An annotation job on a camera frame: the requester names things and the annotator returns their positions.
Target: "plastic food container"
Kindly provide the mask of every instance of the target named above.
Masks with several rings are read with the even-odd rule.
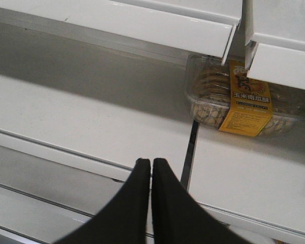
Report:
[[[186,70],[187,97],[191,116],[202,125],[218,129],[230,108],[229,65],[219,59],[189,56]],[[305,90],[269,83],[273,115],[258,136],[288,132],[298,121],[305,121]]]

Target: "shelf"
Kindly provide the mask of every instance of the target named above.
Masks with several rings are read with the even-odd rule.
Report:
[[[305,243],[305,124],[273,138],[200,127],[189,192],[225,223]]]
[[[246,14],[248,76],[305,89],[305,1],[250,0]]]
[[[180,177],[185,68],[0,24],[0,145],[125,180],[137,158]]]
[[[51,243],[79,226],[78,222],[75,225],[72,220],[66,219],[65,212],[72,219],[79,220],[81,216],[83,221],[89,220],[103,209],[122,185],[123,182],[0,146],[0,203],[7,197],[11,199],[10,204],[5,205],[7,209],[0,209],[0,228]],[[23,204],[26,207],[20,210],[22,213],[26,212],[27,206],[38,211],[21,218],[16,211]],[[43,209],[57,212],[57,218],[61,217],[58,221],[61,226],[57,230],[51,227],[56,218],[51,220],[43,216]],[[9,222],[11,216],[7,214],[4,217],[2,212],[11,213],[14,220]],[[28,229],[29,222],[36,227],[42,226],[42,229]],[[150,210],[146,231],[153,236]]]
[[[235,0],[229,4],[209,0],[207,3],[200,0],[193,3],[110,0],[45,0],[40,3],[29,0],[18,3],[0,1],[0,22],[21,27],[26,27],[28,23],[29,28],[38,31],[55,29],[56,25],[63,23],[69,32],[78,32],[78,27],[82,26],[226,59],[236,26],[240,22],[242,1]],[[58,23],[51,25],[50,20]],[[65,32],[65,29],[60,29],[55,33],[63,36]]]
[[[0,188],[0,228],[36,242],[52,243],[89,217]]]

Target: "packaged snack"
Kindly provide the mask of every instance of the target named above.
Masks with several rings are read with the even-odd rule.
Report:
[[[229,65],[218,59],[192,55],[187,64],[187,97],[191,115],[202,125],[219,128],[230,109]],[[249,83],[249,91],[259,84]],[[298,121],[305,121],[305,90],[269,83],[272,117],[258,136],[288,132]]]

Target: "shelving unit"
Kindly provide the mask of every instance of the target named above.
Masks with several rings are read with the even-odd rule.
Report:
[[[166,158],[180,178],[192,126],[184,94],[187,56],[203,52],[225,60],[241,1],[20,3],[0,1],[0,205],[12,199],[7,207],[16,216],[8,226],[0,215],[7,228],[0,233],[14,229],[50,242],[80,225],[73,214],[87,220],[99,211],[121,185],[111,178],[126,180],[137,158]],[[110,16],[117,9],[123,15]],[[131,11],[144,21],[131,19]],[[130,28],[134,20],[137,28]],[[161,41],[170,23],[183,25]],[[251,41],[260,42],[258,48],[273,45]],[[265,60],[259,57],[251,59],[252,68]],[[96,185],[103,190],[99,198],[91,194]],[[201,127],[189,193],[222,222],[305,243],[305,125],[274,138]],[[23,202],[59,212],[55,219],[68,217],[55,232],[34,236],[18,223],[15,208]]]

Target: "yellow label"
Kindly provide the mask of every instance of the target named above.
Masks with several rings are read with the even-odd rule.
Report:
[[[247,78],[244,63],[229,62],[231,102],[220,131],[257,136],[272,117],[268,83]]]

